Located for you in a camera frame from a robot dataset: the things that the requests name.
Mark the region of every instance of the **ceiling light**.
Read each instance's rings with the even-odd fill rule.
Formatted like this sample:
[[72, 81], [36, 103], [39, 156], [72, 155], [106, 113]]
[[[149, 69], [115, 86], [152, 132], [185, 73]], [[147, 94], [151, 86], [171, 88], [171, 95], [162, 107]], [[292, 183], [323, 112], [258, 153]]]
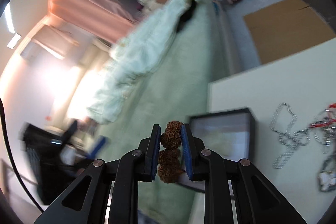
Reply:
[[15, 34], [10, 42], [7, 44], [7, 47], [14, 48], [16, 43], [20, 40], [21, 36], [19, 34]]
[[15, 33], [13, 20], [12, 20], [12, 14], [11, 14], [11, 7], [9, 6], [9, 3], [7, 4], [7, 6], [5, 8], [5, 18], [6, 18], [8, 30], [11, 33]]

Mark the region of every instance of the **floor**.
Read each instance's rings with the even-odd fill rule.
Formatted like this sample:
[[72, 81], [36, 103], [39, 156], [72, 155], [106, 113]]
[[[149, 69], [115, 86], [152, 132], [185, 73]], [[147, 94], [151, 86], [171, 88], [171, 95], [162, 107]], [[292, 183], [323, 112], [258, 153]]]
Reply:
[[233, 5], [222, 2], [222, 7], [230, 22], [243, 71], [261, 65], [257, 49], [244, 22], [244, 16], [280, 1], [283, 0], [240, 0]]

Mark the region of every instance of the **green carpet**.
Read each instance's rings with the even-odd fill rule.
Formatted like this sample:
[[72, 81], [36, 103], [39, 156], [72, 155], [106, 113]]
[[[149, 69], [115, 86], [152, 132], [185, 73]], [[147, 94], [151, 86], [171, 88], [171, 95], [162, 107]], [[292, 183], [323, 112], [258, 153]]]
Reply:
[[[98, 134], [111, 140], [101, 158], [116, 160], [136, 149], [155, 123], [164, 132], [171, 120], [188, 122], [189, 116], [206, 112], [208, 83], [227, 76], [227, 66], [216, 58], [221, 42], [215, 17], [211, 0], [198, 3], [157, 71], [136, 84], [115, 122], [100, 126]], [[138, 208], [161, 224], [188, 223], [193, 200], [194, 191], [158, 176], [139, 183]]]

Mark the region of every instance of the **black chair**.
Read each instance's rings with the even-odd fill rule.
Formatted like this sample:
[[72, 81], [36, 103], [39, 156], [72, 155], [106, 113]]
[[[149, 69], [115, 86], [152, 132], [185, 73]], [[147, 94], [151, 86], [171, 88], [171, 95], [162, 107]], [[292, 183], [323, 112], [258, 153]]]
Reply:
[[58, 136], [28, 124], [23, 134], [26, 152], [37, 181], [37, 193], [44, 205], [50, 205], [75, 179], [81, 168], [92, 160], [83, 159], [75, 165], [65, 165], [60, 158], [64, 146], [77, 131], [77, 121]]

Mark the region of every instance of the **metal pivot screw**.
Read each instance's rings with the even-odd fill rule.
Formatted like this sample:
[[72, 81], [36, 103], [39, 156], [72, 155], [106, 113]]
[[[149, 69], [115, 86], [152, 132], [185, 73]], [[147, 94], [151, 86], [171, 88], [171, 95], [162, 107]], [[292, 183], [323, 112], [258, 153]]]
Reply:
[[251, 162], [250, 162], [248, 159], [242, 159], [242, 160], [240, 161], [240, 164], [241, 164], [242, 166], [249, 166], [250, 163], [251, 163]]
[[103, 160], [94, 160], [94, 162], [93, 162], [93, 166], [94, 167], [100, 167], [100, 166], [102, 166], [103, 165]]
[[142, 154], [142, 151], [140, 150], [140, 149], [135, 149], [135, 150], [133, 150], [133, 152], [132, 152], [132, 155], [133, 156], [140, 156]]
[[211, 151], [209, 149], [203, 149], [201, 151], [203, 156], [210, 156], [211, 155]]

